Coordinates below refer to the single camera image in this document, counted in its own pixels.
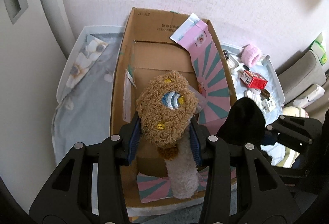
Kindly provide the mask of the black small cap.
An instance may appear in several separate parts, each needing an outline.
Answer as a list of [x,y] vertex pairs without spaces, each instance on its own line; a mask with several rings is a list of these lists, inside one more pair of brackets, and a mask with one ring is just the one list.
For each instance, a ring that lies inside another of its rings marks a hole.
[[230,57],[230,54],[229,54],[229,52],[228,52],[228,51],[226,51],[226,50],[223,50],[223,53],[224,53],[225,59],[226,59],[226,60],[228,60],[228,59],[229,59],[229,57]]

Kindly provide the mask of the brown hair scrunchie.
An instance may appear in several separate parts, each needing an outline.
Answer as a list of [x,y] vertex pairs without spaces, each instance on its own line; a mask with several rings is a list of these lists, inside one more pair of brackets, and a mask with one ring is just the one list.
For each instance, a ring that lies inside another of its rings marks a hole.
[[266,89],[262,89],[260,90],[260,96],[266,100],[268,100],[270,98],[270,93],[268,90]]

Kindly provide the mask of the pink fluffy sock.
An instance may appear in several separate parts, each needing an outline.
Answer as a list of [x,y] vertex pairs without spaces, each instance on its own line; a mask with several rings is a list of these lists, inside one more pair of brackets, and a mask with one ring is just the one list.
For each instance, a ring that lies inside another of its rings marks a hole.
[[262,57],[262,51],[252,44],[246,45],[241,53],[241,61],[248,67],[253,67]]

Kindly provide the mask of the green tissue box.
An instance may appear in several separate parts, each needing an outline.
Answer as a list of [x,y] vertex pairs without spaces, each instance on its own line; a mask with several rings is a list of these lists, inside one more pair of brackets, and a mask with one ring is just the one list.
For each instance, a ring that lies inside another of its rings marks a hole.
[[326,55],[326,50],[323,45],[323,34],[320,33],[317,38],[311,43],[310,50],[318,57],[319,62],[322,66],[324,66],[328,60]]

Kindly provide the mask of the yellow floral pillow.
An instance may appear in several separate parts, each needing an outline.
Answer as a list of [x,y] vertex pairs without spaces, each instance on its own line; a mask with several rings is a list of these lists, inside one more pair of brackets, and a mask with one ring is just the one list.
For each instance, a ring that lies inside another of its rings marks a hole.
[[294,116],[299,118],[309,118],[309,114],[300,107],[288,106],[282,109],[282,114],[285,116]]

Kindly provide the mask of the white earbud case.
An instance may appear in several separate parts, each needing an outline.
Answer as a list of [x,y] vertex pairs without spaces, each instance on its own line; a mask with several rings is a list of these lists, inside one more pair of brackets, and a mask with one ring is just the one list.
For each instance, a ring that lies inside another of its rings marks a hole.
[[253,100],[257,105],[262,104],[262,98],[260,97],[260,95],[252,90],[245,90],[244,96]]

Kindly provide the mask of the black cloth item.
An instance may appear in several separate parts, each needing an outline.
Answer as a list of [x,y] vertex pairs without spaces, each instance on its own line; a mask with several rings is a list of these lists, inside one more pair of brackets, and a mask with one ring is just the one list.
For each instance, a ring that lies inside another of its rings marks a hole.
[[264,129],[265,119],[261,110],[252,99],[243,97],[233,104],[216,135],[228,144],[243,146],[252,143],[260,147]]

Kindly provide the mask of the grey sofa cushion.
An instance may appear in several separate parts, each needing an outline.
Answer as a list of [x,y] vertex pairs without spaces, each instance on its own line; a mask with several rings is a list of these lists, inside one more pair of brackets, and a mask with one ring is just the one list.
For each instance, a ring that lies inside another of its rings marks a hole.
[[318,56],[307,51],[295,64],[278,76],[285,102],[288,104],[312,85],[323,86],[326,76]]

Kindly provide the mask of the red snack box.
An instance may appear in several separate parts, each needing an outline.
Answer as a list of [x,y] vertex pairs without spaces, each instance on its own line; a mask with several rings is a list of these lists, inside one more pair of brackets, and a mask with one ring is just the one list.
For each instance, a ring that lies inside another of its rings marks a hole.
[[243,71],[240,79],[247,87],[259,90],[263,90],[268,83],[268,81],[262,75],[246,70]]

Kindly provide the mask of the white floral card box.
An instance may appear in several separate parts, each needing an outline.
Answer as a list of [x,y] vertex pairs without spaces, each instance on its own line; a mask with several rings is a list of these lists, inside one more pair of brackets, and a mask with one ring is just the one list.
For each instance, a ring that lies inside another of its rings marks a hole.
[[263,99],[262,106],[266,114],[272,112],[276,108],[275,99],[272,96],[267,99]]

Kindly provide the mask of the brown cardboard box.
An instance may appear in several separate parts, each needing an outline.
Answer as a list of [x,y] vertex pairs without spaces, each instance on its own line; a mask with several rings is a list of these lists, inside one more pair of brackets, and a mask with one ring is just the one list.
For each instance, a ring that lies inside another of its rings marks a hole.
[[124,142],[120,170],[130,215],[198,204],[208,137],[236,101],[212,22],[133,8],[115,70],[110,132]]

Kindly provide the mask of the brown plush toy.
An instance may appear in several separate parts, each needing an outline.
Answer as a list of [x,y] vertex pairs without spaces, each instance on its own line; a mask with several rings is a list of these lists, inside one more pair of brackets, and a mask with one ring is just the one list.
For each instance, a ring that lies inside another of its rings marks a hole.
[[199,185],[190,146],[190,123],[197,107],[198,98],[177,71],[150,80],[136,101],[142,136],[164,160],[173,196],[178,199],[191,198]]

